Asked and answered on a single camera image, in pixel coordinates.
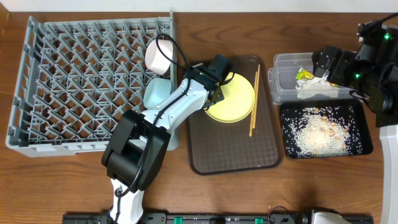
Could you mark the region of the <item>yellow plate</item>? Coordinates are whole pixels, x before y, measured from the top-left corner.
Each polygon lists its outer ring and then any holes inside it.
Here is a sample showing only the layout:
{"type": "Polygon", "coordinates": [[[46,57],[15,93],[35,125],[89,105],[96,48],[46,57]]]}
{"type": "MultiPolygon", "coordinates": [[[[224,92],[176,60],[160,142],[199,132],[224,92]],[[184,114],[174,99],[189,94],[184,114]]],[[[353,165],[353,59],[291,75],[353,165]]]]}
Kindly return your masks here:
{"type": "Polygon", "coordinates": [[[252,84],[238,73],[230,72],[227,76],[227,80],[229,79],[229,83],[221,86],[224,100],[205,111],[209,117],[222,123],[241,121],[251,113],[253,107],[252,84]]]}

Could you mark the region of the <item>green orange snack wrapper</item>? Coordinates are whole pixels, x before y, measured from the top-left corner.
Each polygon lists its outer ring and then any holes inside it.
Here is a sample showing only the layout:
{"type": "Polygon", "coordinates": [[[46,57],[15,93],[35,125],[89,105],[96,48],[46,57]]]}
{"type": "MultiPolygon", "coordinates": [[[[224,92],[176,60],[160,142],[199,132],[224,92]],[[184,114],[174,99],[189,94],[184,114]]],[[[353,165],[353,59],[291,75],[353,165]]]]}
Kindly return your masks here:
{"type": "Polygon", "coordinates": [[[321,78],[314,76],[312,73],[300,67],[296,76],[296,89],[321,89],[321,88],[337,88],[338,85],[332,84],[326,80],[326,75],[321,78]]]}

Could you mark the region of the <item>white paper napkin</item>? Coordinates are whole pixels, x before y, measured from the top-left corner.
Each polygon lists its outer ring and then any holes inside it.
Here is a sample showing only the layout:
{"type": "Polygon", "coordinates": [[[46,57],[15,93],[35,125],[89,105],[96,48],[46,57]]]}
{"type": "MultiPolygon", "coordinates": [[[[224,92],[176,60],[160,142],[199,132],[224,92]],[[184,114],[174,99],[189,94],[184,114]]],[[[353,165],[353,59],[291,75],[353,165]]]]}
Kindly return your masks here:
{"type": "Polygon", "coordinates": [[[328,82],[326,77],[318,78],[311,73],[298,73],[295,78],[295,89],[298,91],[297,97],[300,99],[308,99],[315,95],[324,95],[330,98],[338,96],[339,88],[328,82]]]}

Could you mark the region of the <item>wooden chopstick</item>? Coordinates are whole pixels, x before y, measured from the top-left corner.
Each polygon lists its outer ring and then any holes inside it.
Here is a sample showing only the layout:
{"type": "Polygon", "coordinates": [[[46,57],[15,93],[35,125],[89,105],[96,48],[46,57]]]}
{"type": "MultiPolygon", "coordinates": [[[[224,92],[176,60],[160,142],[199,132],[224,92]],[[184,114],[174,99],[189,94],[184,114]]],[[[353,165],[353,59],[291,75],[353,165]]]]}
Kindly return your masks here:
{"type": "Polygon", "coordinates": [[[252,137],[252,130],[253,130],[253,122],[254,122],[254,108],[256,104],[256,85],[257,85],[257,76],[258,72],[255,74],[255,80],[254,80],[254,96],[253,96],[253,107],[251,110],[251,120],[250,120],[250,127],[249,127],[249,137],[252,137]]]}
{"type": "Polygon", "coordinates": [[[261,74],[261,65],[258,65],[257,72],[256,72],[256,80],[255,80],[255,104],[253,108],[253,120],[252,120],[252,129],[256,127],[256,115],[257,115],[257,101],[259,95],[259,81],[260,81],[260,74],[261,74]]]}

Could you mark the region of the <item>light blue bowl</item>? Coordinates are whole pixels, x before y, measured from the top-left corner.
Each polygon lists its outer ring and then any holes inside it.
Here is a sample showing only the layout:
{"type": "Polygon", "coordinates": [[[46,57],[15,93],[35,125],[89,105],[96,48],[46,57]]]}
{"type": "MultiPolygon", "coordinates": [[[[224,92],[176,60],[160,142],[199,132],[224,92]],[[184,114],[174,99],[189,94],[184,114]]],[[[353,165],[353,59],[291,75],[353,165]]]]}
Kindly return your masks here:
{"type": "Polygon", "coordinates": [[[172,82],[164,78],[152,79],[144,93],[144,106],[152,109],[165,100],[172,92],[172,82]]]}

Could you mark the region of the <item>white pink bowl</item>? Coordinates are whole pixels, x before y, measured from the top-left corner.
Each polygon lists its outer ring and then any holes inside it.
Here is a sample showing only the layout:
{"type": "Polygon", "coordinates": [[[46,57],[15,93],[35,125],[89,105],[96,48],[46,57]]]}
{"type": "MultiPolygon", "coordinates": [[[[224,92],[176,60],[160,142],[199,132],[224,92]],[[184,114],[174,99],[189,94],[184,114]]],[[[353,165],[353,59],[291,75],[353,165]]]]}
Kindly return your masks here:
{"type": "Polygon", "coordinates": [[[157,46],[169,59],[172,59],[174,49],[171,41],[159,39],[158,44],[153,40],[146,50],[146,67],[152,72],[163,75],[169,69],[171,62],[161,54],[157,46]]]}

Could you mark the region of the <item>rice food waste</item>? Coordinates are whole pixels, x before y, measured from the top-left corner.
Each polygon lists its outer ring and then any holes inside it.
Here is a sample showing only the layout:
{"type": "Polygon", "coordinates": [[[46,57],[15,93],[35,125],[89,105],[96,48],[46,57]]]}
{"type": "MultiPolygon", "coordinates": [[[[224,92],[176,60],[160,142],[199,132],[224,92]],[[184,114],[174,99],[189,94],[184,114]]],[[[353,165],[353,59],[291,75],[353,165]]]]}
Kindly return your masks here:
{"type": "Polygon", "coordinates": [[[363,153],[352,106],[284,109],[280,115],[285,150],[291,158],[363,153]]]}

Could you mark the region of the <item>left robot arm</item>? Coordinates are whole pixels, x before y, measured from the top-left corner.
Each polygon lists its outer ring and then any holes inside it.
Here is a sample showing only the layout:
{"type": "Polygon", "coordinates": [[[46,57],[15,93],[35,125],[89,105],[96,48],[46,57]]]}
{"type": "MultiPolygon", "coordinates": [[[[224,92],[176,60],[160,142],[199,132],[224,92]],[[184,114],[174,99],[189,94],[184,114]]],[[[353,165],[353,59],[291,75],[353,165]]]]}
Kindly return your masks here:
{"type": "Polygon", "coordinates": [[[189,66],[180,86],[155,107],[120,117],[101,158],[114,189],[108,223],[137,223],[144,191],[162,166],[172,133],[192,113],[222,101],[232,62],[216,55],[209,65],[189,66]]]}

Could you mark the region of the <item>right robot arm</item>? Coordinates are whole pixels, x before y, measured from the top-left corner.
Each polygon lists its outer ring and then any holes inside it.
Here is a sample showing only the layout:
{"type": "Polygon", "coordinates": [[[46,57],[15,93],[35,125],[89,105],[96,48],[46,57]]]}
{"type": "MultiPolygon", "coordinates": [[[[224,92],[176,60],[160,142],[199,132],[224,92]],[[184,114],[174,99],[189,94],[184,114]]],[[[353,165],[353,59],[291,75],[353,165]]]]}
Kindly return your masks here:
{"type": "Polygon", "coordinates": [[[327,45],[312,54],[313,74],[347,87],[376,115],[384,156],[381,223],[397,223],[397,27],[384,22],[359,24],[356,52],[327,45]]]}

